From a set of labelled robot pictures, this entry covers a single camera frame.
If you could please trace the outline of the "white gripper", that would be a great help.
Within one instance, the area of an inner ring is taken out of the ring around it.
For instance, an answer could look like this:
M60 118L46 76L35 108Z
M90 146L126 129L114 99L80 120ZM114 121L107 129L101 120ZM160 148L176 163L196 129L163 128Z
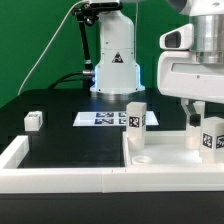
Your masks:
M160 37L157 86L161 94L180 97L186 123L201 125L194 100L224 104L224 64L202 64L191 51L194 28L187 24Z

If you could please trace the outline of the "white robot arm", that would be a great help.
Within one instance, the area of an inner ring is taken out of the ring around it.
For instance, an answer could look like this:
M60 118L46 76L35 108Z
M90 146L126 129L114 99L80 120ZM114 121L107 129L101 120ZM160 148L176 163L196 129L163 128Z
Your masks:
M189 23L163 34L157 86L161 94L224 104L224 0L167 0ZM134 59L134 25L122 0L89 0L100 13L101 58L91 91L114 97L142 91Z

